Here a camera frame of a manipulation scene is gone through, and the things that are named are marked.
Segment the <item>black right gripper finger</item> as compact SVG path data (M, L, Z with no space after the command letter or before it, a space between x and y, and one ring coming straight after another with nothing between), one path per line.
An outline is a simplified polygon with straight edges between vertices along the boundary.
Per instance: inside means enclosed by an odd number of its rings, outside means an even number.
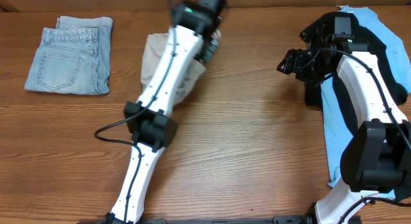
M296 49L290 49L287 51L284 60L295 60L297 56L297 50Z
M294 61L285 58L277 66L277 71L283 74L291 75L293 73L293 68L294 68Z

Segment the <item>beige cargo shorts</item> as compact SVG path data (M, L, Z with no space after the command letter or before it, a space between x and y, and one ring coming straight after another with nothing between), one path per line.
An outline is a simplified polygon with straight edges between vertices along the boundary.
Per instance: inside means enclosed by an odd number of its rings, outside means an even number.
M212 34L212 38L221 39L221 37L219 30L216 30ZM168 33L154 33L147 37L141 65L141 84L143 90L148 86L155 73L162 54L164 53L167 40ZM192 59L186 74L176 91L173 102L174 105L182 102L189 95L197 80L205 73L205 64L206 63L199 62L198 57Z

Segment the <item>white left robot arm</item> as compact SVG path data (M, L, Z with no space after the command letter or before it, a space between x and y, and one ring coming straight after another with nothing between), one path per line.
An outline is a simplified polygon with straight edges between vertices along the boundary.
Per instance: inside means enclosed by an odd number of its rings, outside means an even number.
M217 41L213 34L227 0L184 0L171 11L171 27L164 53L135 103L127 102L125 118L131 133L131 156L121 192L103 223L139 223L144 199L160 156L177 131L171 118L177 89L194 60L209 61Z

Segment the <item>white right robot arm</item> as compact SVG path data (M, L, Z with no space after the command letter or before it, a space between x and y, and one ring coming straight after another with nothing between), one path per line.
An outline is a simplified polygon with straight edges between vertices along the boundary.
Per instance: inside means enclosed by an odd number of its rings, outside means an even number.
M276 216L274 223L359 223L358 211L376 202L408 207L410 121L400 111L405 91L394 80L385 44L355 15L331 12L300 34L306 49L290 49L278 71L306 88L306 104L325 107L326 93L342 116L328 150L335 184L305 215Z

